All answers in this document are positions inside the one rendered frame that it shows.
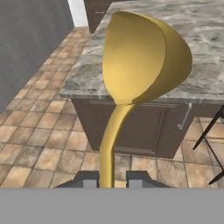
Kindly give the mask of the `golden metallic ladle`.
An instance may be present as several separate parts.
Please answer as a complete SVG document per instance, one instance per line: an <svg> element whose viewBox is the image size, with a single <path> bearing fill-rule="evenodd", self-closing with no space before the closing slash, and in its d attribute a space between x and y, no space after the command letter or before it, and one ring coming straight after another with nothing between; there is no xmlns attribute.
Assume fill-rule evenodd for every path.
<svg viewBox="0 0 224 224"><path fill-rule="evenodd" d="M102 58L105 88L115 102L100 146L100 187L115 185L114 147L135 106L157 99L182 83L193 56L175 29L157 18L125 10L109 21Z"/></svg>

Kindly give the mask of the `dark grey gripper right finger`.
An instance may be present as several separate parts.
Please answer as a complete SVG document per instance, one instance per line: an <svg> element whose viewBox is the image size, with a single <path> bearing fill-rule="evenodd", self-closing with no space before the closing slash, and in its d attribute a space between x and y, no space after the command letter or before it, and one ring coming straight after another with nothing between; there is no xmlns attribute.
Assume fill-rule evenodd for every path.
<svg viewBox="0 0 224 224"><path fill-rule="evenodd" d="M155 188L167 187L167 185L152 179L147 171L126 171L126 187Z"/></svg>

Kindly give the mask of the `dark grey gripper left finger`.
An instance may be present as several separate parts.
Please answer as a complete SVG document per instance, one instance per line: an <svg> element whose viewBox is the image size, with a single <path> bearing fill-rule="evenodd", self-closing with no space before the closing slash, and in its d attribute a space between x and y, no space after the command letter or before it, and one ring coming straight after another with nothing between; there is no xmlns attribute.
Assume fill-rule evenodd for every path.
<svg viewBox="0 0 224 224"><path fill-rule="evenodd" d="M79 171L75 177L59 187L72 188L97 188L99 186L99 172L98 171Z"/></svg>

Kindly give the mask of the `dark brown cupboard run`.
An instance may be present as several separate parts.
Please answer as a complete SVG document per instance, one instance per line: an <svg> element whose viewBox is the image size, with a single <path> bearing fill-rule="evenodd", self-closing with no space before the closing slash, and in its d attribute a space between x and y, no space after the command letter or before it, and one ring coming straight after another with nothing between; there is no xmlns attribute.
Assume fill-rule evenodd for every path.
<svg viewBox="0 0 224 224"><path fill-rule="evenodd" d="M88 28L94 33L113 0L84 0Z"/></svg>

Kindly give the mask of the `dark brown island cabinet door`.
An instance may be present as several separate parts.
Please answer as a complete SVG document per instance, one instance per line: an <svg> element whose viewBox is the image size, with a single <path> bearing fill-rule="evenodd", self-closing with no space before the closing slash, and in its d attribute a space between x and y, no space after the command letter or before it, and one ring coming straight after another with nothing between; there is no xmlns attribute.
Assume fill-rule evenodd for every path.
<svg viewBox="0 0 224 224"><path fill-rule="evenodd" d="M98 151L104 130L115 108L112 101L73 99L80 123L93 151ZM126 118L115 144L115 152L153 158L173 158L193 121L190 111L183 129L185 104L146 103Z"/></svg>

